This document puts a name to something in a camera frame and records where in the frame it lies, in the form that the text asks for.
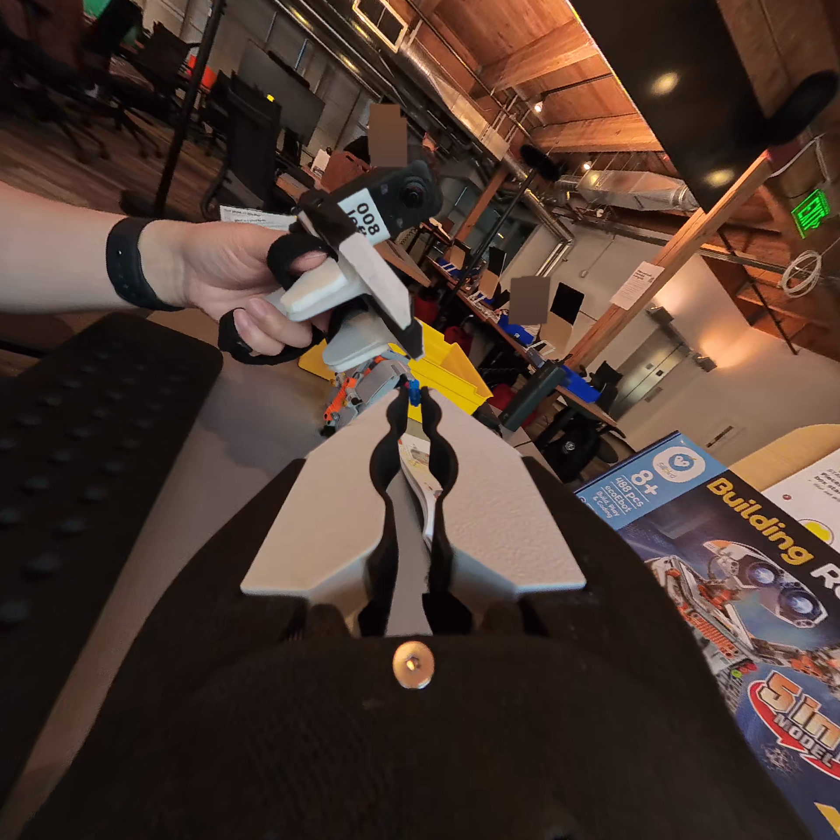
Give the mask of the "blue robot kit box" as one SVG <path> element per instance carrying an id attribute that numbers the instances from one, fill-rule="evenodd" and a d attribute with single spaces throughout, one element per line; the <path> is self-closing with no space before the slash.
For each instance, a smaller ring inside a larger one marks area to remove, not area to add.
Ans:
<path id="1" fill-rule="evenodd" d="M 838 838 L 838 552 L 679 433 L 575 494 L 653 574 L 810 835 Z"/>

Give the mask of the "person's left hand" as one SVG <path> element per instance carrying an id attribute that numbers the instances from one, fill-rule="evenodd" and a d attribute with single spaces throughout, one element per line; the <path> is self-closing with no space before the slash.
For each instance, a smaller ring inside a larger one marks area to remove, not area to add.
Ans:
<path id="1" fill-rule="evenodd" d="M 153 221 L 139 238 L 142 271 L 164 303 L 216 321 L 233 312 L 252 353 L 278 355 L 312 341 L 310 322 L 292 322 L 267 301 L 278 285 L 266 258 L 280 236 L 254 224 Z"/>

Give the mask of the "ceiling air unit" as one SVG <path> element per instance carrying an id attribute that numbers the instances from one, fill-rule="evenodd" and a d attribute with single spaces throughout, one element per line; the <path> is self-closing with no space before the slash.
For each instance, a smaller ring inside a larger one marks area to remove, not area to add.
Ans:
<path id="1" fill-rule="evenodd" d="M 362 24 L 392 53 L 397 54 L 408 31 L 408 23 L 388 2 L 353 1 L 353 12 Z"/>

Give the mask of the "black wristband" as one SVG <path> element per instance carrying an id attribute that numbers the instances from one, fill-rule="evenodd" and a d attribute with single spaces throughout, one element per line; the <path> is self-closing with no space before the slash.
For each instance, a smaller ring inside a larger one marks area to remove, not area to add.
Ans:
<path id="1" fill-rule="evenodd" d="M 164 302 L 147 281 L 140 254 L 140 236 L 154 220 L 123 217 L 108 232 L 106 270 L 117 296 L 130 306 L 153 312 L 179 312 L 182 308 Z"/>

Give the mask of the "person's left forearm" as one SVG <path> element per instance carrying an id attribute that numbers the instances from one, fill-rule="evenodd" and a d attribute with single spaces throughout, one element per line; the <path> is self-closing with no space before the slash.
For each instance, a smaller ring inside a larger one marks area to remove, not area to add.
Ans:
<path id="1" fill-rule="evenodd" d="M 106 245 L 122 216 L 1 183 L 1 312 L 129 309 L 109 278 Z"/>

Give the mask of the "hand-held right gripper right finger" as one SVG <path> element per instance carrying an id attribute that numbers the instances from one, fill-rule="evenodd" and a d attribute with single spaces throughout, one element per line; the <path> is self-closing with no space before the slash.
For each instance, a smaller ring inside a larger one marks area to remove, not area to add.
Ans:
<path id="1" fill-rule="evenodd" d="M 423 609 L 433 632 L 470 632 L 498 604 L 579 592 L 586 579 L 534 476 L 543 470 L 442 393 L 421 390 L 440 487 Z"/>

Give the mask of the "yellow plastic bin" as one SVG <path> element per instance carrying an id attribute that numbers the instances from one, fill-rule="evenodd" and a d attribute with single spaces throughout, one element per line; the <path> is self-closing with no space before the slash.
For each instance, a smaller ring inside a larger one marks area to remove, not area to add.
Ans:
<path id="1" fill-rule="evenodd" d="M 407 357 L 413 378 L 421 386 L 435 389 L 456 404 L 468 415 L 472 415 L 491 397 L 491 391 L 481 379 L 466 353 L 455 343 L 445 341 L 445 336 L 421 322 L 425 345 L 425 356 L 421 360 L 412 360 L 397 346 L 391 344 L 389 350 Z M 339 372 L 333 372 L 324 364 L 322 356 L 326 342 L 308 350 L 298 361 L 298 366 L 323 380 L 329 381 L 333 388 Z"/>

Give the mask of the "open white instruction booklet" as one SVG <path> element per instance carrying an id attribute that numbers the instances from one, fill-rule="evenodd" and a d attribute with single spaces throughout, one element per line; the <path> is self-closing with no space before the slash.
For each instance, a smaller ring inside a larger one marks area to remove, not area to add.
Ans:
<path id="1" fill-rule="evenodd" d="M 432 549 L 437 499 L 442 487 L 429 467 L 431 445 L 425 439 L 404 434 L 398 440 L 401 468 L 418 505 L 423 540 Z"/>

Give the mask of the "wooden post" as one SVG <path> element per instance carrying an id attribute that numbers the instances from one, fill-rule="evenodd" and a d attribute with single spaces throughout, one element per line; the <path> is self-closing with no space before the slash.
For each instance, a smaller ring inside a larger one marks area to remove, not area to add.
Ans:
<path id="1" fill-rule="evenodd" d="M 565 363 L 573 370 L 588 369 L 621 331 L 711 240 L 731 216 L 767 181 L 771 172 L 768 150 L 732 184 L 714 207 L 695 211 L 678 233 L 659 250 L 653 262 L 642 262 L 612 296 L 605 313 L 569 352 Z"/>

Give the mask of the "grey orange brick robot model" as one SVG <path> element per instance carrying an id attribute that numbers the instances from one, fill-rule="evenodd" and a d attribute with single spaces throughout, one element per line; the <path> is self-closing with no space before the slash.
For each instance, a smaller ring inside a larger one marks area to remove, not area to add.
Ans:
<path id="1" fill-rule="evenodd" d="M 337 374 L 335 387 L 322 415 L 320 435 L 328 438 L 347 426 L 401 379 L 410 382 L 409 359 L 393 350 L 376 355 L 350 370 Z"/>

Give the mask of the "black metal pole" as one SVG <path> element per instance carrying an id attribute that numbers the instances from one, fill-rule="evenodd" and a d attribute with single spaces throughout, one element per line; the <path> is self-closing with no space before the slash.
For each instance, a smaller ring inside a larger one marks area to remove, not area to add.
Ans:
<path id="1" fill-rule="evenodd" d="M 203 30 L 203 36 L 198 46 L 195 64 L 188 81 L 182 108 L 175 123 L 175 131 L 164 160 L 161 179 L 153 202 L 153 217 L 163 219 L 167 217 L 166 204 L 172 181 L 178 164 L 186 135 L 191 125 L 193 111 L 198 93 L 202 86 L 204 71 L 214 47 L 219 25 L 224 16 L 226 1 L 212 1 L 209 15 Z"/>

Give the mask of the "black perforated chair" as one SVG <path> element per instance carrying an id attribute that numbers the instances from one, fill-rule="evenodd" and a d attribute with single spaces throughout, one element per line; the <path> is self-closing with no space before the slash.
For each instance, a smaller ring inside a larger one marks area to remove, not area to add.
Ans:
<path id="1" fill-rule="evenodd" d="M 214 346 L 114 313 L 2 386 L 3 801 L 222 368 Z"/>

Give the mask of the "black monitor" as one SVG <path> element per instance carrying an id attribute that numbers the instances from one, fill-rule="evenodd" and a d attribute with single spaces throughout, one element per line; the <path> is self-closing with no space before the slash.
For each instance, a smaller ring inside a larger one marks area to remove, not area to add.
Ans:
<path id="1" fill-rule="evenodd" d="M 280 107 L 280 126 L 307 146 L 317 128 L 325 102 L 298 75 L 287 70 L 270 54 L 248 42 L 240 60 L 238 78 Z"/>

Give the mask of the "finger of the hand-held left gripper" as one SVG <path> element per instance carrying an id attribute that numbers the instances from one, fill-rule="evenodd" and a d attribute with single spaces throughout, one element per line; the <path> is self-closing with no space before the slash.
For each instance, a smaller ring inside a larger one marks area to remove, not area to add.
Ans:
<path id="1" fill-rule="evenodd" d="M 396 343 L 378 312 L 369 308 L 335 308 L 327 331 L 323 362 L 333 372 L 345 372 L 369 361 Z"/>
<path id="2" fill-rule="evenodd" d="M 366 237 L 351 236 L 340 245 L 340 255 L 364 286 L 366 307 L 378 312 L 396 343 L 411 359 L 425 356 L 424 331 L 414 318 L 413 301 L 402 281 Z"/>

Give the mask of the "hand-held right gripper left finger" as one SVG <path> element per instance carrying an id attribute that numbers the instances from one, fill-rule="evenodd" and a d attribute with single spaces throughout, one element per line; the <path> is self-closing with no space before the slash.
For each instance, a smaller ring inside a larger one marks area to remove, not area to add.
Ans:
<path id="1" fill-rule="evenodd" d="M 313 449 L 240 583 L 250 596 L 335 607 L 362 636 L 384 636 L 398 572 L 388 489 L 401 472 L 408 388 L 396 387 Z"/>

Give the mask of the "green exit sign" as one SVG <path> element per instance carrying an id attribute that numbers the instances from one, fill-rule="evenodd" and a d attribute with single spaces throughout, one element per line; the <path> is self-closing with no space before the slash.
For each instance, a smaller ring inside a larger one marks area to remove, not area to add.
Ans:
<path id="1" fill-rule="evenodd" d="M 795 229 L 806 239 L 832 215 L 832 206 L 824 189 L 816 187 L 791 210 Z"/>

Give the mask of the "brown bag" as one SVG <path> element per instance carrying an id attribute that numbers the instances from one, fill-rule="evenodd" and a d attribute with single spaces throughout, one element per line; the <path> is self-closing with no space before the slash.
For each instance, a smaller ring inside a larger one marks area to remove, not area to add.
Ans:
<path id="1" fill-rule="evenodd" d="M 351 152 L 336 150 L 329 157 L 322 177 L 321 189 L 331 193 L 367 174 L 371 167 Z"/>

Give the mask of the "grey desk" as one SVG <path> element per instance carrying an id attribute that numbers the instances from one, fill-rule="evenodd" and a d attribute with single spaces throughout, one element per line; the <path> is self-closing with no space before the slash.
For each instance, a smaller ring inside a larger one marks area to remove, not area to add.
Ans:
<path id="1" fill-rule="evenodd" d="M 352 637 L 339 610 L 245 595 L 298 468 L 303 403 L 231 396 L 232 454 L 271 481 L 198 551 L 146 618 L 84 743 L 19 838 L 561 838 L 573 820 L 542 730 L 530 604 L 481 624 L 424 594 L 436 672 L 398 684 L 403 641 Z"/>

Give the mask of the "black office chair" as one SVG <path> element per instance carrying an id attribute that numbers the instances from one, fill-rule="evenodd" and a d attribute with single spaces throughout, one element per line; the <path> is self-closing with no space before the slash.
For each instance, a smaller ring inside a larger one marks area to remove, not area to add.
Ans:
<path id="1" fill-rule="evenodd" d="M 201 201 L 205 221 L 222 206 L 274 208 L 280 105 L 259 90 L 232 84 L 227 96 L 226 151 L 220 171 Z"/>

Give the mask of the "metal air duct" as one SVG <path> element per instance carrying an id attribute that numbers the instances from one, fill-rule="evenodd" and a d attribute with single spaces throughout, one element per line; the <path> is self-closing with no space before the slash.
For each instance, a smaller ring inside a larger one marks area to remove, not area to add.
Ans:
<path id="1" fill-rule="evenodd" d="M 700 209 L 685 182 L 648 171 L 589 170 L 582 176 L 563 175 L 555 186 L 590 204 L 643 212 L 674 210 L 692 214 Z"/>

